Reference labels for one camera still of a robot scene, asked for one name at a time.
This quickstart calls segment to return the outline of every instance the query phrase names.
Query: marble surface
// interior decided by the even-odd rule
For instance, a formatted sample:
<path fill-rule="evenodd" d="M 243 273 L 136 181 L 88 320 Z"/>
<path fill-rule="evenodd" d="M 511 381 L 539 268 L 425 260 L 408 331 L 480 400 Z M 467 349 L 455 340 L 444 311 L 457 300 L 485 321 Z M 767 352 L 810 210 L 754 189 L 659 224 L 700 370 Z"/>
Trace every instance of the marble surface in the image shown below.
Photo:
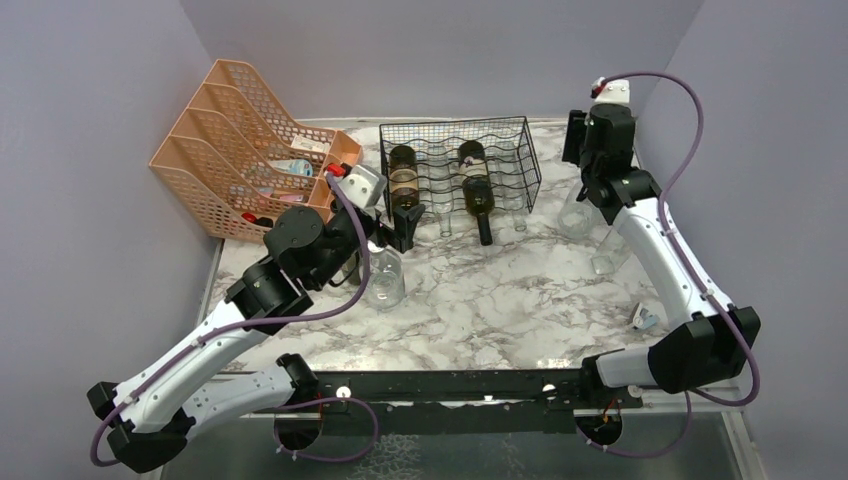
<path fill-rule="evenodd" d="M 379 166 L 378 123 L 337 124 L 362 144 L 365 163 Z M 609 277 L 594 274 L 589 257 L 609 227 L 573 242 L 556 230 L 555 215 L 578 171 L 560 162 L 564 122 L 531 122 L 542 186 L 527 230 L 516 232 L 506 214 L 492 217 L 495 244 L 479 244 L 476 225 L 453 215 L 453 236 L 423 223 L 416 247 L 404 257 L 408 297 L 377 312 L 360 302 L 325 321 L 289 325 L 245 352 L 227 371 L 253 371 L 283 353 L 300 353 L 315 370 L 444 370 L 579 366 L 583 357 L 655 342 L 662 325 L 633 330 L 628 315 L 643 302 L 664 312 L 651 282 L 631 256 Z M 227 240 L 210 308 L 263 246 Z M 355 287 L 310 295 L 310 313 L 343 303 Z"/>

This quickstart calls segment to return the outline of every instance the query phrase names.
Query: wine bottle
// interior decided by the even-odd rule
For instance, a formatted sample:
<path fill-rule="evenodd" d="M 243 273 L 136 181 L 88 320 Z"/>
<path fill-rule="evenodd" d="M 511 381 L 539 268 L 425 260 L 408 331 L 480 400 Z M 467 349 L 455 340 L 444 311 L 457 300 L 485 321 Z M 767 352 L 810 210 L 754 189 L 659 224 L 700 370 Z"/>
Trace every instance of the wine bottle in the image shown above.
<path fill-rule="evenodd" d="M 389 152 L 389 194 L 392 208 L 418 205 L 418 169 L 412 147 L 398 145 Z"/>
<path fill-rule="evenodd" d="M 489 212 L 495 208 L 495 195 L 489 182 L 486 150 L 480 142 L 471 140 L 459 146 L 459 174 L 464 177 L 462 194 L 465 196 L 465 210 L 477 218 L 480 244 L 491 245 Z"/>

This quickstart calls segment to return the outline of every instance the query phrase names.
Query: wire rack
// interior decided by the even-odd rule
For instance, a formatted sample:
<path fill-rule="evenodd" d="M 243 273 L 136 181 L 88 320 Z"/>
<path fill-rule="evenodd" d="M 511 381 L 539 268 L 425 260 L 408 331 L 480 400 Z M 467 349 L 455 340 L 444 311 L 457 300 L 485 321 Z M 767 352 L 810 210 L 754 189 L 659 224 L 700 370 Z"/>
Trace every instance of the wire rack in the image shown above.
<path fill-rule="evenodd" d="M 418 200 L 426 213 L 465 209 L 457 149 L 469 140 L 486 149 L 486 166 L 495 196 L 495 209 L 533 211 L 542 174 L 530 136 L 527 117 L 488 118 L 450 122 L 380 125 L 380 164 L 389 177 L 389 153 L 398 145 L 415 150 Z M 392 210 L 391 188 L 384 194 Z"/>

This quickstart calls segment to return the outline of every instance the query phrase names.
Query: wall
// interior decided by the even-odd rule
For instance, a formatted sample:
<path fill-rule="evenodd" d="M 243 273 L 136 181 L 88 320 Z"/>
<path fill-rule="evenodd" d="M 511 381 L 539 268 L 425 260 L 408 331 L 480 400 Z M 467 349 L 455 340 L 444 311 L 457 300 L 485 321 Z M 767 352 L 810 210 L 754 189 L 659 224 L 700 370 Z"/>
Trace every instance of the wall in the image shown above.
<path fill-rule="evenodd" d="M 703 2 L 181 1 L 297 118 L 561 117 L 601 75 L 664 68 Z"/>
<path fill-rule="evenodd" d="M 0 2 L 0 45 L 2 477 L 135 478 L 85 392 L 197 315 L 213 242 L 147 162 L 209 56 L 176 0 Z"/>
<path fill-rule="evenodd" d="M 706 0 L 668 66 L 706 111 L 672 208 L 707 270 L 762 318 L 762 394 L 746 417 L 773 480 L 844 476 L 846 18 L 846 2 Z M 661 182 L 693 125 L 687 98 L 657 86 L 639 145 Z"/>

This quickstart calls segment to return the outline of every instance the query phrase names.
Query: purple cable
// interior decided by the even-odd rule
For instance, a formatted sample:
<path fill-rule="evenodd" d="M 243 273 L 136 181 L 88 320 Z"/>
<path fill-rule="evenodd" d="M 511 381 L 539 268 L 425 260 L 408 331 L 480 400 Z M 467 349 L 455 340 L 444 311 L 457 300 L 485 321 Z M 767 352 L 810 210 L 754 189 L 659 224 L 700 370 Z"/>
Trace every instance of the purple cable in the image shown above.
<path fill-rule="evenodd" d="M 371 440 L 368 442 L 368 445 L 366 445 L 365 448 L 363 448 L 362 450 L 360 450 L 360 451 L 358 451 L 358 452 L 356 452 L 352 455 L 348 455 L 346 457 L 322 457 L 322 456 L 319 456 L 319 455 L 311 455 L 309 453 L 301 453 L 300 450 L 296 450 L 296 451 L 289 450 L 288 448 L 283 446 L 282 442 L 280 442 L 280 436 L 279 436 L 280 432 L 279 432 L 279 429 L 277 428 L 277 425 L 276 425 L 276 422 L 275 422 L 275 424 L 274 424 L 274 441 L 277 442 L 277 446 L 279 447 L 277 449 L 277 453 L 286 452 L 286 453 L 292 455 L 294 458 L 300 457 L 300 458 L 305 458 L 307 460 L 315 460 L 315 461 L 318 461 L 318 462 L 327 462 L 327 463 L 352 462 L 354 460 L 359 460 L 360 458 L 367 455 L 368 452 L 370 452 L 371 449 L 374 448 L 374 445 L 377 444 L 377 439 L 380 438 L 380 423 L 377 421 L 377 414 L 374 413 L 374 410 L 371 408 L 371 406 L 369 406 L 367 403 L 363 402 L 362 400 L 360 400 L 358 398 L 353 398 L 353 397 L 350 397 L 350 398 L 342 398 L 342 397 L 318 398 L 318 399 L 315 399 L 315 400 L 310 400 L 308 402 L 297 403 L 295 405 L 283 405 L 281 407 L 277 407 L 276 410 L 284 410 L 284 411 L 297 410 L 299 408 L 306 408 L 306 407 L 311 407 L 311 406 L 314 406 L 314 405 L 319 405 L 319 404 L 322 404 L 322 403 L 331 403 L 331 402 L 351 402 L 351 403 L 355 403 L 355 404 L 359 405 L 360 407 L 364 408 L 366 412 L 368 412 L 368 415 L 371 417 L 371 422 L 374 425 L 374 430 L 371 433 Z"/>
<path fill-rule="evenodd" d="M 684 170 L 686 170 L 686 167 L 688 167 L 689 164 L 692 162 L 692 159 L 695 157 L 695 151 L 698 149 L 698 145 L 700 145 L 701 143 L 701 137 L 704 134 L 704 108 L 701 105 L 701 99 L 698 98 L 698 95 L 695 93 L 695 90 L 693 90 L 688 83 L 686 83 L 681 78 L 675 75 L 671 75 L 665 72 L 637 71 L 622 73 L 619 75 L 613 75 L 605 79 L 603 83 L 607 84 L 613 80 L 621 80 L 623 78 L 629 77 L 658 77 L 665 78 L 666 80 L 671 80 L 672 82 L 683 87 L 683 89 L 686 90 L 686 93 L 689 94 L 689 97 L 692 98 L 692 102 L 695 104 L 695 111 L 698 115 L 698 126 L 695 130 L 695 139 L 692 140 L 692 146 L 689 148 L 689 153 L 686 154 L 686 158 L 683 160 L 683 163 L 681 163 L 680 166 L 677 167 L 677 170 L 671 176 L 671 179 L 669 179 L 665 189 L 662 191 L 662 193 L 660 193 L 657 214 L 660 218 L 660 223 L 662 224 L 663 230 L 667 232 L 666 236 L 668 237 L 669 243 L 671 243 L 674 252 L 677 254 L 677 258 L 679 258 L 681 263 L 683 263 L 683 268 L 686 270 L 689 276 L 692 277 L 692 280 L 694 280 L 695 285 L 698 287 L 698 290 L 701 292 L 704 298 L 708 302 L 710 302 L 710 305 L 712 305 L 713 308 L 719 313 L 719 315 L 721 315 L 722 320 L 724 320 L 724 323 L 727 324 L 727 328 L 729 328 L 730 332 L 733 334 L 733 338 L 736 339 L 736 342 L 739 344 L 739 347 L 742 349 L 742 352 L 745 353 L 745 358 L 748 360 L 748 365 L 750 365 L 751 367 L 751 391 L 750 393 L 748 393 L 747 396 L 745 396 L 745 398 L 741 400 L 727 400 L 724 398 L 719 398 L 710 395 L 706 392 L 703 392 L 697 388 L 693 389 L 692 391 L 706 398 L 707 400 L 718 403 L 720 405 L 728 407 L 742 407 L 748 405 L 749 403 L 753 402 L 754 399 L 757 398 L 757 395 L 759 395 L 760 393 L 760 368 L 757 365 L 756 359 L 754 358 L 754 353 L 751 352 L 751 348 L 748 346 L 748 342 L 745 341 L 745 337 L 742 336 L 742 332 L 739 331 L 739 328 L 737 328 L 736 324 L 733 323 L 733 319 L 730 318 L 730 315 L 728 315 L 725 311 L 727 306 L 720 304 L 713 295 L 707 294 L 710 289 L 707 284 L 704 283 L 704 280 L 698 275 L 697 270 L 695 270 L 695 267 L 692 266 L 692 262 L 686 256 L 686 252 L 684 252 L 683 248 L 680 246 L 680 242 L 677 240 L 677 234 L 669 226 L 668 216 L 666 215 L 666 211 L 664 208 L 666 205 L 668 194 L 671 191 L 671 187 L 673 187 L 674 184 L 677 183 L 677 180 L 680 178 L 681 175 L 683 175 L 683 172 Z"/>
<path fill-rule="evenodd" d="M 353 228 L 356 230 L 356 236 L 359 239 L 360 245 L 360 254 L 362 255 L 362 264 L 369 265 L 371 263 L 371 253 L 368 250 L 368 238 L 365 236 L 365 229 L 362 226 L 362 222 L 359 220 L 359 216 L 356 214 L 356 210 L 353 205 L 350 203 L 350 200 L 345 196 L 344 192 L 338 186 L 335 177 L 332 174 L 327 175 L 327 183 L 330 185 L 330 188 L 333 190 L 333 193 L 336 194 L 336 197 L 341 200 L 344 209 L 350 215 L 351 220 L 353 221 Z M 135 390 L 130 392 L 129 398 L 136 399 L 139 395 L 144 393 L 148 388 L 150 388 L 153 383 L 159 380 L 162 375 L 165 374 L 168 370 L 177 365 L 180 361 L 182 361 L 189 353 L 191 353 L 195 348 L 202 348 L 200 345 L 206 345 L 209 340 L 217 337 L 218 335 L 238 330 L 242 328 L 255 328 L 261 327 L 265 325 L 287 325 L 289 323 L 299 323 L 299 322 L 311 322 L 313 320 L 324 320 L 330 317 L 334 317 L 339 315 L 340 313 L 345 312 L 350 309 L 352 306 L 359 301 L 360 298 L 365 294 L 365 287 L 368 285 L 368 280 L 371 278 L 371 269 L 363 268 L 362 274 L 362 283 L 359 285 L 359 288 L 356 289 L 356 292 L 347 302 L 342 305 L 329 310 L 323 313 L 313 313 L 310 315 L 299 315 L 296 317 L 274 317 L 274 318 L 261 318 L 257 320 L 245 320 L 243 322 L 233 323 L 227 325 L 225 327 L 221 327 L 213 330 L 212 332 L 207 333 L 206 335 L 200 336 L 197 338 L 198 347 L 189 345 L 179 353 L 173 356 L 170 360 L 165 362 L 159 370 L 156 370 L 145 380 L 141 385 L 138 386 Z M 100 445 L 100 439 L 103 437 L 103 434 L 106 432 L 106 429 L 109 428 L 109 424 L 112 423 L 118 415 L 123 412 L 128 404 L 125 403 L 126 399 L 120 399 L 118 405 L 106 415 L 106 418 L 100 422 L 100 425 L 97 426 L 97 430 L 94 432 L 94 439 L 91 441 L 91 447 L 89 448 L 89 458 L 91 459 L 91 463 L 98 467 L 111 467 L 112 465 L 117 465 L 120 463 L 118 460 L 101 460 L 97 454 L 98 445 Z"/>
<path fill-rule="evenodd" d="M 604 445 L 600 445 L 600 444 L 590 440 L 589 437 L 587 437 L 586 434 L 583 433 L 583 430 L 580 430 L 578 428 L 577 432 L 580 434 L 581 437 L 583 437 L 586 440 L 586 444 L 589 445 L 590 447 L 592 447 L 596 450 L 600 450 L 604 453 L 609 453 L 611 455 L 615 455 L 617 457 L 624 457 L 624 458 L 657 458 L 657 457 L 662 457 L 663 455 L 671 452 L 672 450 L 677 448 L 678 445 L 680 445 L 680 442 L 682 442 L 683 439 L 686 437 L 686 433 L 689 431 L 689 427 L 692 426 L 692 399 L 689 398 L 689 392 L 684 391 L 683 395 L 686 397 L 686 423 L 683 424 L 683 430 L 680 431 L 680 436 L 678 436 L 677 439 L 675 439 L 673 442 L 669 443 L 667 446 L 665 446 L 665 447 L 663 447 L 663 448 L 661 448 L 657 451 L 641 453 L 641 452 L 628 452 L 627 450 L 619 450 L 617 448 L 610 448 L 610 447 L 604 448 L 605 447 Z"/>

